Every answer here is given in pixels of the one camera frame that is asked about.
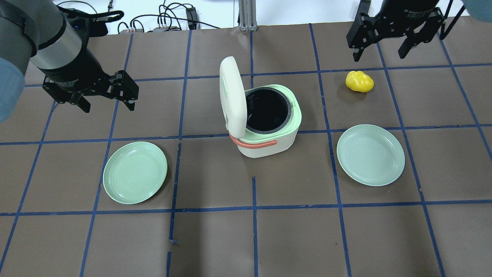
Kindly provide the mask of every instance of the blue tape grid line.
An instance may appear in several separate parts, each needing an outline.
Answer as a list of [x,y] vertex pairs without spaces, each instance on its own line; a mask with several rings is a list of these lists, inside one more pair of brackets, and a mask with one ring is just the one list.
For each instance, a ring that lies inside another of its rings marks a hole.
[[[48,126],[50,125],[53,111],[55,110],[56,106],[57,106],[57,103],[55,101],[53,101],[53,104],[51,105],[50,114],[48,115],[48,119],[46,120],[46,125],[44,126],[44,131],[43,131],[43,135],[41,137],[41,141],[44,141],[44,138],[46,136],[46,132],[48,131]],[[29,184],[31,183],[32,175],[34,173],[34,169],[36,167],[37,159],[39,158],[39,154],[41,152],[42,146],[43,145],[40,144],[39,147],[37,148],[36,156],[34,157],[34,161],[32,162],[31,171],[29,172],[29,177],[28,177],[28,180],[26,182],[26,186],[24,187],[24,192],[22,193],[22,197],[21,197],[21,200],[19,202],[19,207],[17,208],[17,212],[15,213],[15,218],[14,218],[14,222],[12,223],[12,228],[10,229],[10,234],[8,235],[7,244],[5,245],[5,249],[3,250],[3,255],[2,255],[1,260],[0,260],[0,272],[3,268],[3,263],[5,262],[5,258],[7,256],[7,252],[8,252],[8,249],[10,247],[10,243],[12,242],[12,237],[14,236],[15,227],[17,226],[17,221],[19,220],[19,216],[20,216],[20,213],[22,210],[22,205],[24,204],[24,200],[26,199],[26,194],[27,194],[28,189],[29,189]]]
[[[323,89],[323,80],[321,78],[321,69],[320,69],[320,64],[319,64],[318,49],[316,47],[316,40],[314,38],[314,32],[312,30],[312,24],[311,23],[309,23],[309,31],[311,32],[312,46],[314,49],[314,56],[316,58],[316,68],[317,68],[317,72],[318,72],[319,89],[321,92],[321,102],[323,104],[323,115],[325,117],[326,130],[330,130],[330,123],[328,121],[328,115],[326,112],[325,93],[324,93],[324,89]],[[337,192],[337,205],[338,205],[338,212],[339,212],[339,217],[340,217],[340,230],[341,230],[341,237],[342,237],[342,243],[343,243],[343,251],[345,253],[345,263],[347,266],[348,277],[352,277],[352,271],[350,268],[350,259],[348,256],[347,236],[345,234],[345,222],[343,220],[343,205],[342,205],[341,197],[340,197],[340,189],[338,187],[338,176],[337,176],[337,167],[335,164],[335,155],[333,153],[332,135],[331,135],[331,132],[326,132],[326,133],[328,134],[328,146],[330,148],[330,158],[331,158],[331,162],[332,162],[333,178],[335,180],[335,190]]]
[[[249,56],[251,67],[251,89],[254,88],[254,62],[253,62],[253,31],[249,31]],[[254,277],[258,277],[258,228],[256,220],[256,177],[251,179],[253,193],[253,259],[254,259]]]
[[171,251],[167,252],[166,277],[171,274]]
[[183,78],[183,97],[181,99],[181,114],[180,114],[180,131],[179,131],[179,139],[183,138],[183,118],[185,116],[185,100],[186,100],[186,83],[188,82],[188,65],[189,65],[189,51],[191,46],[191,34],[192,30],[189,30],[188,33],[188,46],[186,49],[186,61],[184,64],[184,78]]
[[[128,59],[130,58],[130,50],[131,50],[132,42],[133,42],[133,34],[130,34],[130,42],[128,43],[128,50],[126,51],[126,58],[125,58],[124,67],[123,67],[123,70],[125,70],[125,71],[126,71],[126,67],[128,66]],[[102,169],[101,169],[101,175],[99,178],[99,185],[97,186],[97,192],[95,195],[94,206],[92,208],[91,222],[89,224],[89,231],[87,232],[86,246],[84,248],[84,256],[82,257],[82,264],[80,266],[80,274],[79,274],[80,277],[84,276],[84,270],[86,267],[87,253],[89,252],[89,245],[91,243],[92,228],[94,227],[94,220],[95,220],[95,216],[96,216],[96,212],[97,212],[97,204],[99,203],[99,196],[101,194],[102,177],[103,177],[103,173],[104,173],[104,168],[106,167],[106,163],[108,162],[109,149],[111,148],[111,139],[113,138],[113,131],[115,129],[116,115],[118,114],[118,104],[119,104],[119,101],[116,101],[115,109],[113,111],[113,119],[111,121],[111,128],[109,130],[108,145],[106,147],[106,153],[104,155],[104,160],[103,160]]]
[[391,97],[393,98],[393,103],[395,104],[395,109],[396,109],[396,112],[397,112],[397,115],[398,115],[398,120],[400,122],[401,131],[403,132],[403,138],[405,139],[405,144],[406,144],[406,148],[407,148],[407,151],[408,151],[408,157],[410,158],[410,163],[412,165],[413,174],[415,176],[415,182],[417,183],[417,189],[419,191],[420,200],[422,202],[422,208],[424,210],[424,215],[425,215],[425,218],[426,218],[427,227],[429,229],[430,239],[432,241],[432,246],[434,248],[434,253],[435,253],[435,256],[436,256],[437,264],[439,266],[439,271],[441,273],[441,277],[445,277],[446,274],[444,273],[444,268],[443,268],[443,265],[442,265],[441,256],[439,255],[439,249],[438,249],[437,243],[435,241],[434,231],[432,229],[431,218],[429,217],[429,212],[427,210],[427,205],[425,204],[424,193],[421,191],[421,184],[420,184],[419,175],[417,173],[417,168],[415,167],[415,161],[413,159],[412,149],[410,148],[410,143],[408,142],[408,137],[407,137],[407,134],[406,134],[406,129],[405,129],[405,125],[403,123],[403,119],[401,117],[400,108],[398,107],[398,102],[397,102],[397,99],[396,99],[396,96],[395,96],[395,92],[393,90],[393,86],[391,84],[391,79],[390,79],[390,76],[388,74],[388,70],[386,69],[386,63],[384,61],[383,52],[381,51],[381,47],[379,46],[379,43],[377,43],[376,46],[377,46],[377,50],[379,52],[379,57],[381,58],[381,62],[383,64],[384,73],[386,75],[386,80],[388,81],[388,86],[389,86],[390,92],[391,92]]
[[[0,271],[3,267],[4,261],[6,254],[8,252],[8,247],[11,243],[13,233],[15,231],[15,226],[17,224],[17,220],[19,216],[34,216],[34,215],[88,215],[91,214],[91,223],[89,227],[89,232],[88,232],[88,238],[86,242],[86,247],[84,251],[84,257],[83,257],[83,262],[81,266],[81,272],[80,276],[83,275],[84,272],[84,267],[85,267],[85,261],[87,258],[87,252],[90,244],[90,238],[91,238],[91,233],[92,233],[92,227],[93,227],[93,222],[96,214],[129,214],[129,213],[171,213],[171,224],[170,224],[170,235],[169,238],[172,239],[173,237],[173,232],[174,232],[174,217],[176,212],[211,212],[211,211],[231,211],[231,210],[252,210],[253,211],[253,231],[254,231],[254,260],[255,260],[255,276],[258,276],[258,253],[257,253],[257,222],[256,222],[256,212],[259,209],[298,209],[298,208],[338,208],[340,211],[340,227],[342,230],[342,240],[343,240],[343,246],[344,246],[344,252],[345,252],[345,260],[347,264],[347,271],[348,275],[351,276],[351,270],[350,270],[350,262],[349,262],[349,257],[348,257],[348,248],[347,248],[347,242],[346,242],[346,236],[345,236],[345,227],[344,227],[344,222],[343,222],[343,213],[342,213],[342,208],[355,208],[355,207],[394,207],[394,206],[420,206],[422,205],[424,208],[424,212],[426,215],[426,221],[428,223],[431,239],[432,239],[432,244],[434,246],[434,251],[436,253],[436,258],[438,259],[438,264],[439,268],[441,271],[441,275],[444,277],[444,269],[442,267],[442,263],[440,260],[439,252],[437,249],[437,245],[435,242],[434,234],[432,231],[432,226],[430,223],[430,218],[429,214],[427,211],[427,205],[458,205],[458,204],[492,204],[492,200],[490,199],[484,199],[484,200],[461,200],[461,201],[425,201],[423,193],[419,192],[421,195],[421,201],[420,202],[398,202],[398,203],[355,203],[355,204],[342,204],[341,203],[341,198],[340,198],[340,192],[339,192],[339,187],[338,187],[338,177],[337,177],[337,170],[335,167],[334,163],[334,154],[333,154],[333,144],[332,144],[332,139],[331,139],[331,133],[334,132],[344,132],[346,129],[330,129],[329,128],[329,122],[328,122],[328,117],[327,117],[327,112],[326,112],[326,105],[325,105],[325,100],[324,100],[324,91],[323,91],[323,84],[322,84],[322,79],[321,79],[321,73],[330,73],[330,72],[345,72],[345,71],[351,71],[354,69],[330,69],[330,70],[321,70],[320,69],[320,64],[319,64],[319,59],[317,55],[317,49],[316,49],[316,42],[314,38],[314,33],[312,30],[312,25],[309,25],[310,28],[310,33],[311,33],[311,38],[313,42],[313,48],[314,48],[314,54],[316,57],[316,65],[317,65],[317,70],[310,70],[310,71],[290,71],[290,72],[265,72],[265,73],[254,73],[253,70],[253,32],[250,32],[250,62],[251,62],[251,73],[250,74],[241,74],[241,76],[250,76],[251,77],[251,88],[254,87],[254,82],[253,78],[254,76],[265,76],[265,75],[289,75],[289,74],[311,74],[311,73],[317,73],[318,74],[318,79],[319,79],[319,84],[320,84],[320,90],[321,90],[321,100],[323,104],[323,111],[324,111],[324,116],[325,116],[325,123],[327,126],[326,130],[306,130],[306,131],[299,131],[299,134],[314,134],[314,133],[327,133],[328,134],[328,140],[329,140],[329,146],[330,146],[330,156],[332,159],[332,169],[334,171],[334,179],[335,179],[335,184],[336,184],[336,191],[337,191],[337,204],[322,204],[322,205],[284,205],[284,206],[257,206],[256,205],[256,179],[253,177],[253,206],[241,206],[241,207],[222,207],[222,208],[183,208],[183,209],[176,209],[176,195],[177,195],[177,186],[178,186],[178,175],[179,175],[179,163],[180,163],[180,154],[181,154],[181,143],[178,145],[178,154],[177,154],[177,167],[176,167],[176,174],[175,174],[175,186],[174,186],[174,193],[173,193],[173,204],[171,209],[144,209],[144,210],[100,210],[97,211],[97,203],[100,195],[100,190],[101,187],[100,185],[98,186],[98,190],[96,193],[96,199],[94,201],[94,207],[92,211],[61,211],[61,212],[21,212],[22,209],[22,204],[24,202],[29,183],[32,178],[32,174],[34,172],[34,168],[37,162],[37,159],[39,157],[39,153],[41,151],[41,147],[43,144],[54,144],[54,143],[83,143],[83,142],[108,142],[108,147],[106,149],[106,155],[104,158],[104,164],[103,168],[105,166],[105,163],[107,162],[108,155],[109,155],[109,149],[112,141],[130,141],[130,140],[152,140],[152,139],[195,139],[195,138],[214,138],[214,137],[226,137],[228,134],[212,134],[212,135],[191,135],[191,136],[183,136],[183,117],[184,117],[184,106],[185,106],[185,93],[186,93],[186,82],[188,79],[206,79],[206,78],[219,78],[218,75],[210,75],[210,76],[187,76],[187,71],[188,71],[188,62],[189,62],[189,52],[190,52],[190,44],[191,44],[191,32],[189,32],[188,36],[188,45],[187,45],[187,53],[186,53],[186,64],[185,64],[185,74],[184,77],[169,77],[169,78],[149,78],[149,79],[136,79],[136,82],[145,82],[145,81],[166,81],[166,80],[183,80],[184,81],[184,86],[183,86],[183,97],[182,97],[182,108],[181,108],[181,115],[180,115],[180,131],[178,136],[169,136],[169,137],[141,137],[141,138],[112,138],[112,133],[114,129],[114,123],[116,120],[116,115],[117,115],[117,110],[118,110],[118,102],[115,104],[115,110],[113,114],[113,121],[111,125],[111,130],[109,134],[109,138],[101,138],[101,139],[81,139],[81,140],[53,140],[53,141],[44,141],[44,137],[46,135],[47,129],[49,122],[51,120],[51,116],[53,114],[53,110],[56,106],[56,103],[53,103],[50,115],[48,117],[48,121],[45,126],[45,130],[43,132],[42,139],[40,141],[33,141],[33,142],[0,142],[0,145],[25,145],[25,144],[39,144],[38,151],[36,153],[31,172],[28,178],[28,181],[26,183],[26,187],[23,193],[23,196],[21,198],[21,202],[19,204],[19,208],[16,213],[0,213],[0,216],[15,216],[14,223],[12,225],[12,229],[9,235],[9,238],[7,240],[7,244],[5,247],[5,250],[3,252],[2,260],[0,262]],[[127,64],[128,64],[128,58],[130,55],[130,49],[131,49],[131,44],[133,41],[133,34],[131,34],[130,37],[130,43],[128,46],[128,51],[126,55],[126,60],[125,60],[125,66],[124,70],[126,70]],[[405,138],[405,144],[409,152],[411,164],[412,164],[412,169],[414,170],[415,178],[417,181],[417,186],[420,188],[420,181],[418,179],[417,171],[415,168],[415,163],[413,161],[413,156],[411,155],[411,150],[410,146],[408,143],[408,139],[406,136],[406,130],[422,130],[422,129],[448,129],[448,128],[478,128],[480,135],[482,137],[482,140],[484,142],[485,148],[489,154],[489,157],[492,160],[492,153],[489,148],[489,145],[485,139],[484,133],[482,131],[482,127],[492,127],[492,124],[479,124],[478,119],[472,109],[472,106],[468,100],[468,97],[462,87],[462,84],[458,78],[458,75],[456,73],[455,68],[459,67],[483,67],[483,66],[492,66],[492,63],[481,63],[481,64],[462,64],[462,65],[453,65],[451,62],[451,59],[449,57],[449,54],[446,50],[446,47],[442,41],[441,45],[442,48],[446,54],[446,57],[448,59],[449,65],[438,65],[438,66],[416,66],[416,67],[386,67],[384,58],[382,56],[382,52],[380,49],[379,44],[377,44],[378,51],[380,58],[382,60],[383,67],[382,68],[365,68],[365,69],[357,69],[357,70],[384,70],[388,84],[390,86],[390,91],[392,93],[392,97],[394,100],[395,108],[397,110],[397,114],[399,117],[400,121],[400,127],[387,127],[385,128],[386,130],[402,130],[404,138]],[[473,119],[475,121],[475,125],[460,125],[460,126],[414,126],[414,127],[406,127],[403,125],[403,121],[401,119],[401,114],[398,108],[398,103],[396,101],[396,97],[391,85],[391,81],[388,75],[389,70],[400,70],[400,69],[434,69],[434,68],[451,68],[453,71],[453,74],[455,76],[455,79],[460,87],[461,93],[463,94],[463,97],[468,105],[468,108],[473,116]],[[34,85],[26,85],[25,87],[41,87],[41,84],[34,84]],[[170,262],[171,262],[171,252],[168,252],[167,256],[167,276],[169,276],[169,270],[170,270]]]
[[[492,63],[485,64],[462,64],[453,65],[455,68],[462,67],[487,67],[492,66]],[[451,68],[451,65],[440,65],[440,66],[415,66],[415,67],[387,67],[387,70],[401,70],[401,69],[439,69],[439,68]],[[359,68],[359,69],[325,69],[320,70],[321,73],[331,73],[331,72],[347,72],[352,70],[362,70],[362,71],[374,71],[374,70],[384,70],[384,68]],[[271,76],[271,75],[293,75],[293,74],[313,74],[318,73],[317,70],[307,70],[307,71],[286,71],[286,72],[264,72],[264,73],[249,73],[241,74],[244,76]],[[205,76],[188,76],[187,79],[213,79],[219,78],[219,75],[205,75]],[[135,79],[135,82],[150,82],[150,81],[169,81],[169,80],[184,80],[184,77],[166,77],[166,78],[145,78],[145,79]],[[26,88],[42,87],[42,84],[25,85]]]
[[254,277],[258,277],[258,223],[256,220],[256,177],[252,178],[253,183],[253,253],[254,253]]
[[[416,201],[416,202],[381,202],[381,203],[348,203],[342,204],[343,208],[370,208],[370,207],[402,207],[402,206],[438,206],[438,205],[469,205],[492,204],[492,199],[476,200],[443,200],[443,201]],[[213,212],[236,210],[268,210],[268,209],[311,209],[311,208],[338,208],[338,204],[314,204],[314,205],[274,205],[274,206],[235,206],[219,208],[177,208],[176,213],[182,212]],[[98,210],[96,214],[137,214],[137,213],[172,213],[171,208],[159,209],[129,209],[129,210]],[[84,215],[92,214],[91,210],[76,211],[34,211],[21,212],[19,216],[56,216],[56,215]],[[2,212],[0,216],[16,216],[15,212]]]
[[[481,127],[492,127],[492,124],[480,124]],[[443,125],[443,126],[413,126],[405,127],[405,130],[428,130],[428,129],[456,129],[456,128],[476,128],[477,125]],[[401,130],[401,127],[383,127],[388,131]],[[331,129],[330,133],[345,132],[347,129]],[[298,134],[318,134],[326,133],[326,130],[301,130]],[[182,139],[201,139],[201,138],[223,138],[229,134],[208,134],[208,135],[184,135]],[[71,140],[48,140],[48,141],[15,141],[0,142],[2,145],[29,145],[29,144],[58,144],[58,143],[88,143],[88,142],[108,142],[108,141],[133,141],[133,140],[159,140],[159,139],[179,139],[179,136],[168,137],[133,137],[133,138],[95,138],[95,139],[71,139]]]
[[[183,81],[183,98],[181,99],[181,115],[180,115],[180,130],[179,130],[179,136],[178,139],[182,140],[183,137],[183,119],[185,115],[185,100],[186,100],[186,83],[188,80],[188,66],[189,66],[189,52],[191,49],[191,35],[193,34],[193,31],[190,30],[188,34],[188,44],[186,48],[186,61],[185,61],[185,66],[184,66],[184,81]],[[176,172],[174,174],[174,190],[173,190],[173,202],[172,202],[172,207],[171,207],[171,219],[169,223],[169,241],[171,243],[174,242],[173,237],[174,237],[174,221],[176,217],[176,199],[178,196],[178,180],[179,180],[179,174],[180,174],[180,156],[181,156],[181,143],[178,143],[178,153],[176,156]],[[169,251],[167,256],[167,264],[166,264],[166,271],[167,271],[167,276],[170,274],[171,270],[171,254],[172,252]]]
[[249,56],[250,56],[250,67],[251,67],[251,84],[250,88],[254,88],[254,70],[253,70],[253,31],[249,31]]
[[468,96],[466,95],[466,92],[463,89],[463,85],[461,84],[460,79],[458,78],[458,74],[456,73],[455,66],[451,62],[451,58],[449,57],[448,50],[446,49],[446,46],[444,45],[444,42],[442,40],[439,40],[441,42],[442,50],[444,51],[444,54],[446,54],[446,58],[448,59],[449,65],[451,67],[451,70],[453,71],[453,75],[455,76],[456,82],[458,83],[458,86],[460,87],[461,94],[463,94],[463,98],[468,105],[468,109],[470,110],[471,116],[473,117],[473,120],[475,121],[475,125],[478,128],[478,132],[480,133],[480,136],[482,137],[482,141],[484,142],[485,149],[487,150],[487,153],[489,154],[490,160],[492,160],[492,153],[491,149],[489,147],[489,144],[487,143],[487,140],[485,139],[484,132],[482,130],[482,127],[478,123],[477,116],[475,115],[475,112],[473,111],[473,108],[471,106],[470,101],[468,100]]
[[178,144],[178,154],[176,156],[176,172],[174,173],[173,203],[171,207],[171,223],[169,224],[169,240],[174,236],[174,218],[176,215],[176,198],[178,195],[178,180],[180,175],[181,143]]

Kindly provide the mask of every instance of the power strip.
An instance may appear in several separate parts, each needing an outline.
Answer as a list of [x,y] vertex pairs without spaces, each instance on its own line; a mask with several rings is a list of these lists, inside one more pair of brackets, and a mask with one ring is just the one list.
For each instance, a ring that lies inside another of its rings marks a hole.
[[186,8],[186,18],[189,20],[188,21],[188,28],[190,30],[196,30],[200,29],[200,25],[197,23],[198,20],[198,14],[196,13],[196,8]]
[[131,34],[131,33],[143,33],[144,30],[142,29],[136,29],[134,31],[127,31],[126,29],[123,31],[120,31],[120,34]]
[[179,30],[180,29],[178,29],[177,26],[170,26],[170,27],[164,27],[164,28],[154,28],[152,30],[152,33],[162,33],[162,32],[179,31]]

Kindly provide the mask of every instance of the white wall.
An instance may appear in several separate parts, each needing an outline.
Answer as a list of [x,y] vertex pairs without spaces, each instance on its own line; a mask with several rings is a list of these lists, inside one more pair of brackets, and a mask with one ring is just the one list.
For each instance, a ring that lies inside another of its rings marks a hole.
[[[172,3],[175,0],[166,0],[166,3]],[[55,0],[53,3],[60,3],[62,0]],[[86,0],[98,12],[107,11],[108,0]],[[200,21],[215,25],[221,28],[237,26],[239,4],[238,0],[186,0],[183,3],[193,4],[199,13]],[[374,16],[381,8],[383,0],[372,0],[369,15]],[[438,6],[442,12],[446,11],[448,0],[441,0]],[[123,21],[129,21],[141,14],[158,14],[158,6],[162,4],[161,0],[114,0],[113,10],[122,10],[125,12]],[[258,25],[289,25],[302,23],[320,23],[320,22],[343,22],[353,21],[357,10],[359,0],[257,0],[256,16]],[[460,9],[462,2],[456,0],[450,12],[454,16]],[[92,9],[81,3],[65,3],[65,8],[77,8],[87,13],[93,13]],[[185,9],[175,9],[177,17],[186,18]],[[157,27],[156,17],[143,17],[139,20],[144,24],[145,31]],[[118,22],[107,24],[110,34],[117,33]],[[185,29],[187,24],[182,21],[182,27]]]

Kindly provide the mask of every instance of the metal frame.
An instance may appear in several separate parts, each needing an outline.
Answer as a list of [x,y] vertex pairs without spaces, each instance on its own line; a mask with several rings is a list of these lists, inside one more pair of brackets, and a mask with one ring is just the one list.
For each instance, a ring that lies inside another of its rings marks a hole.
[[239,0],[239,30],[256,31],[256,0]]

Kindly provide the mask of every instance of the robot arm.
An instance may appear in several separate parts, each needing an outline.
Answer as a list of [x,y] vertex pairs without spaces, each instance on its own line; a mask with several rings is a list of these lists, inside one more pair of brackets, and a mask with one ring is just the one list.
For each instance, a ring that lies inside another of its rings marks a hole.
[[439,0],[384,0],[381,10],[374,17],[368,15],[370,0],[361,0],[352,27],[347,34],[348,47],[354,49],[354,61],[358,62],[364,49],[384,38],[406,39],[398,50],[400,58],[406,57],[412,47],[421,42],[429,43],[441,28],[440,39],[444,39],[461,13],[468,9],[478,20],[492,22],[491,0],[463,0],[464,6],[444,31],[444,20],[448,17],[453,0],[449,1],[446,14],[436,7]]
[[43,89],[60,104],[89,112],[84,96],[101,95],[134,110],[139,89],[133,79],[123,70],[106,74],[87,49],[90,36],[106,35],[105,23],[122,16],[121,11],[89,15],[50,0],[0,0],[0,122],[11,115],[24,89],[29,60],[45,73]]

